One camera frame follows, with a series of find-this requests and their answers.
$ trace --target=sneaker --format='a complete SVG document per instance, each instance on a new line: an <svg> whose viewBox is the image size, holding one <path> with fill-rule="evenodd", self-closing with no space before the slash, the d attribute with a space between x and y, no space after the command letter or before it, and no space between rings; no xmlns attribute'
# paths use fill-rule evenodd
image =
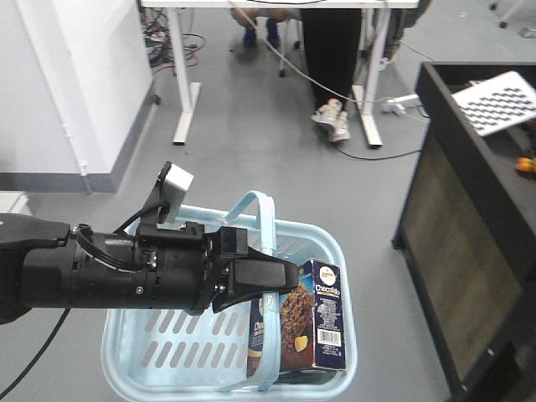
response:
<svg viewBox="0 0 536 402"><path fill-rule="evenodd" d="M385 71L387 69L387 67L389 67L391 64L393 64L395 61L396 61L395 56L392 56L391 58L385 57L385 56L382 57L379 60L379 69L378 69L378 71Z"/></svg>
<svg viewBox="0 0 536 402"><path fill-rule="evenodd" d="M257 32L255 31L255 28L245 27L242 44L244 44L245 48L254 48L257 45Z"/></svg>
<svg viewBox="0 0 536 402"><path fill-rule="evenodd" d="M266 40L274 48L278 47L281 44L281 38L277 32L277 23L272 18L266 20Z"/></svg>
<svg viewBox="0 0 536 402"><path fill-rule="evenodd" d="M350 139L350 131L348 131L348 114L346 111L341 111L338 114L335 130L329 132L328 139L330 142L339 142Z"/></svg>
<svg viewBox="0 0 536 402"><path fill-rule="evenodd" d="M324 129L332 132L337 128L337 116L342 108L343 104L340 100L332 98L327 101L326 105L322 105L317 109L311 118Z"/></svg>

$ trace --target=black cabinet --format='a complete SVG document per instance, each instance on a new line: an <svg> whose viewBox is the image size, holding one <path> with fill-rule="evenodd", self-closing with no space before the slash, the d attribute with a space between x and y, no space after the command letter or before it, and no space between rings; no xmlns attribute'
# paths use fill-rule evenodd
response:
<svg viewBox="0 0 536 402"><path fill-rule="evenodd" d="M394 247L403 251L452 402L536 402L536 175L519 127L480 137L451 97L536 64L424 63L430 125Z"/></svg>

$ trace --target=person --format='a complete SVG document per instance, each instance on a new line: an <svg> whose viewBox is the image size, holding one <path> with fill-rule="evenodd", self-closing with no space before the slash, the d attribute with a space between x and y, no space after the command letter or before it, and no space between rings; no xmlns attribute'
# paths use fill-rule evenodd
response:
<svg viewBox="0 0 536 402"><path fill-rule="evenodd" d="M268 17L266 20L266 40L274 47L281 44L281 38L277 30L277 24L289 18L288 12L284 8L241 8L231 10L234 20L245 28L242 44L246 48L254 48L257 45L257 32L252 27L248 18L257 24L257 17Z"/></svg>
<svg viewBox="0 0 536 402"><path fill-rule="evenodd" d="M417 8L394 8L391 11L391 18L385 37L384 55L381 60L381 69L385 70L387 66L394 63L394 54L400 47L400 40L404 36L406 28L413 27L417 20L425 13L431 0L419 0Z"/></svg>
<svg viewBox="0 0 536 402"><path fill-rule="evenodd" d="M361 34L360 8L304 8L301 11L308 74L338 95L312 83L311 118L330 142L350 138L346 99L353 83Z"/></svg>

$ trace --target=white cable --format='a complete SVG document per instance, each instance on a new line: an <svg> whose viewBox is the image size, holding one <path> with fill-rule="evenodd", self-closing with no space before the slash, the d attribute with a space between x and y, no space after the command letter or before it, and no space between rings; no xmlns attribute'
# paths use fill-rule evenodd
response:
<svg viewBox="0 0 536 402"><path fill-rule="evenodd" d="M227 0L236 10L238 10L238 12L242 15L242 17L244 17L247 22L250 24L251 27L253 27L255 30L257 30L259 27L257 26L256 23L254 23L250 16L246 14L246 12L239 6L237 6L233 0ZM298 69L289 59L287 59L285 57L284 54L280 53L276 48L274 48L270 42L268 42L268 40L266 38L262 38L262 41L266 44L266 46L268 46L268 48L274 52L275 54L277 54L277 56L279 56L291 69L293 69L294 71L296 71L301 77L305 78L306 80L309 80L311 81L314 85L318 85L320 88L328 91L328 92L331 92L332 94L336 95L336 96L339 96L340 98L346 100L346 101L351 101L353 103L359 103L359 104L363 104L363 103L378 103L378 102L381 102L381 101L386 101L388 99L393 99L392 96L387 96L387 97L384 97L384 98L379 98L377 100L355 100L353 98L350 98L348 96L345 96L345 95L341 95L339 93L337 93L336 91L332 90L331 88L327 88L325 85L322 85L320 84L318 81L314 80L312 77L310 77L309 75L303 73L300 69Z"/></svg>
<svg viewBox="0 0 536 402"><path fill-rule="evenodd" d="M426 57L429 61L435 61L433 58L431 58L428 54L426 53L422 53L420 52L419 50L417 50L416 48L412 47L412 46L409 46L406 42L404 42L403 40L400 40L400 43L403 44L406 48L408 48L409 50L413 50L415 53L417 54L420 54L421 56L424 56Z"/></svg>

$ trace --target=chair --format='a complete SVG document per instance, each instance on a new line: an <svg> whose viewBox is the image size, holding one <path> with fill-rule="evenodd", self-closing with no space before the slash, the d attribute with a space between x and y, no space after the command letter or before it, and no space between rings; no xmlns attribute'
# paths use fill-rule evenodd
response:
<svg viewBox="0 0 536 402"><path fill-rule="evenodd" d="M492 3L489 8L490 10L492 11L495 11L497 10L497 6L498 4L501 2L502 0L497 0L496 2ZM506 28L508 26L508 22L507 20L512 16L512 14L514 14L518 8L520 8L521 6L523 6L523 4L526 2L527 0L517 0L512 6L510 6L509 9L507 9L503 15L500 16L500 20L499 20L499 27L500 28Z"/></svg>

